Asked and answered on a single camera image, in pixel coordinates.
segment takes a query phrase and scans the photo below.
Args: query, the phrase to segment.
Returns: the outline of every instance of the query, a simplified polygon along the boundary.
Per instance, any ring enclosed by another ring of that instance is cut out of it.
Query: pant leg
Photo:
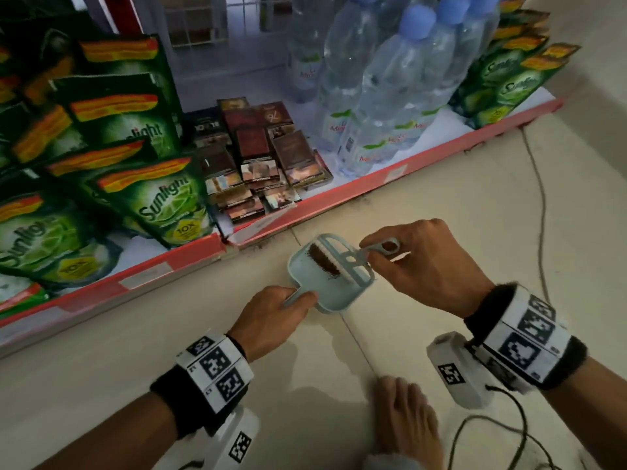
[[[423,470],[423,467],[400,454],[368,455],[362,470]]]

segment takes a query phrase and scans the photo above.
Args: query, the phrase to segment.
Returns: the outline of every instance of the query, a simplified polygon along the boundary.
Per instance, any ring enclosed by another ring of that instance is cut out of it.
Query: person's left hand
[[[283,302],[296,290],[271,286],[255,294],[229,331],[244,348],[249,363],[267,355],[285,343],[318,301],[316,292],[308,292],[292,305]]]

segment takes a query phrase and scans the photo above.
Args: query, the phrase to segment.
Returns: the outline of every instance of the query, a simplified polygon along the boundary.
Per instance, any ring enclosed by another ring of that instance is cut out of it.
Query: shelf
[[[189,78],[177,85],[185,111],[215,105],[218,98],[246,96],[251,104],[286,99],[283,66],[219,78]],[[284,101],[296,126],[307,132],[313,104]],[[562,106],[548,91],[539,89],[502,121],[474,131],[462,117],[442,110],[433,125],[409,150],[397,153],[388,165],[376,165],[372,173],[349,180],[337,171],[335,154],[321,151],[335,178],[332,183],[303,192],[303,200],[259,220],[233,227],[230,220],[219,218],[227,242],[237,248],[276,234],[354,197],[367,193],[409,173],[439,162],[459,151],[504,133]],[[157,241],[135,237],[113,238],[124,252],[119,265],[109,276],[94,284],[66,293],[35,308],[0,320],[0,356],[15,352],[41,339],[85,321],[107,309],[151,291],[187,273],[222,258],[227,251],[221,236],[214,234],[166,251]]]

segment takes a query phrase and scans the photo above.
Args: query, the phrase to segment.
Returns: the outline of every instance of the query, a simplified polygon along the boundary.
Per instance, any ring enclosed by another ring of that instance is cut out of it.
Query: wall
[[[627,0],[528,0],[525,7],[551,12],[552,40],[584,46],[549,89],[570,96],[558,115],[627,178]]]

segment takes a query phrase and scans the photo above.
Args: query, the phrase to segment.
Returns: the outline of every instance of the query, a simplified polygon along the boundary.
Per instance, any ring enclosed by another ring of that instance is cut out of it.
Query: brush handle
[[[307,292],[311,292],[311,290],[308,290],[306,287],[299,288],[292,295],[287,297],[287,300],[283,302],[283,306],[285,307],[292,305],[296,300],[300,298],[302,294],[305,294]]]
[[[383,247],[383,244],[393,244],[394,247],[388,246],[388,248],[386,249],[385,247]],[[380,254],[383,254],[384,256],[390,256],[400,250],[401,250],[401,243],[398,242],[398,239],[396,239],[396,237],[390,237],[389,239],[386,239],[385,241],[381,241],[378,244],[367,245],[366,247],[359,249],[356,253],[356,256],[358,259],[366,262],[368,251],[377,251]]]

